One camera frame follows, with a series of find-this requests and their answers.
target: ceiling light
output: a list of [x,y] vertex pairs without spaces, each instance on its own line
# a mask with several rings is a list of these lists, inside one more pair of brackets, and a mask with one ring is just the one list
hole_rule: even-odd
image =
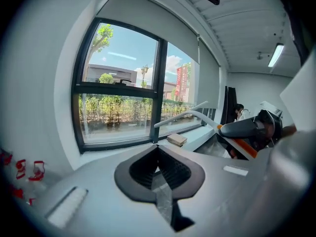
[[268,64],[268,67],[272,68],[276,64],[277,60],[279,59],[279,57],[282,54],[283,49],[284,49],[283,44],[280,44],[280,43],[276,44],[275,52],[274,52],[274,54],[273,54],[273,56]]

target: black curtain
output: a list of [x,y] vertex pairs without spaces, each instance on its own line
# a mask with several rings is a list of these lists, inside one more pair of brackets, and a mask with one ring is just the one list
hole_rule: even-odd
[[225,87],[225,100],[221,124],[232,123],[235,120],[234,106],[237,104],[235,88]]

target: sky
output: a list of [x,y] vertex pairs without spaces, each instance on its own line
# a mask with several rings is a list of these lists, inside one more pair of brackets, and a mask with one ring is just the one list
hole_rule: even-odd
[[[112,25],[111,28],[113,36],[109,40],[110,45],[101,52],[95,52],[89,63],[135,70],[138,86],[142,81],[141,68],[147,65],[149,69],[145,81],[151,85],[157,41],[123,27]],[[188,62],[191,62],[191,58],[187,54],[168,43],[165,81],[176,83],[177,68]]]

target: window frame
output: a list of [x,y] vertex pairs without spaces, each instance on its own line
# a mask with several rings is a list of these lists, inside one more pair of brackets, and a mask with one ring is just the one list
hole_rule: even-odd
[[[152,89],[139,88],[133,86],[125,86],[118,84],[98,83],[98,82],[86,82],[82,81],[83,69],[87,53],[94,34],[99,24],[111,24],[119,27],[124,27],[132,31],[141,33],[157,41],[156,53],[154,59],[154,80]],[[75,61],[75,67],[73,72],[73,80],[71,86],[71,110],[72,120],[74,126],[75,139],[81,154],[89,151],[103,151],[112,150],[118,148],[132,147],[136,145],[146,143],[157,143],[158,140],[165,139],[172,133],[184,133],[193,129],[199,128],[204,124],[192,125],[180,130],[175,130],[167,134],[159,135],[159,127],[154,128],[154,124],[160,122],[161,110],[163,102],[163,86],[166,69],[168,42],[152,33],[149,33],[138,27],[104,18],[95,18],[90,24],[86,34],[84,35],[81,45],[79,47],[77,58]],[[119,96],[133,96],[151,98],[153,100],[150,133],[149,136],[131,139],[121,140],[115,142],[104,143],[85,143],[83,139],[83,133],[81,131],[80,115],[79,115],[79,95],[80,94],[105,94],[105,95],[119,95]]]

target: ceiling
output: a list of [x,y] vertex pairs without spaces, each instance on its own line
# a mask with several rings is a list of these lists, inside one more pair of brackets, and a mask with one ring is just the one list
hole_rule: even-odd
[[[205,19],[222,47],[229,72],[266,73],[294,77],[300,59],[288,17],[280,0],[187,0]],[[276,44],[285,45],[276,65],[268,63]]]

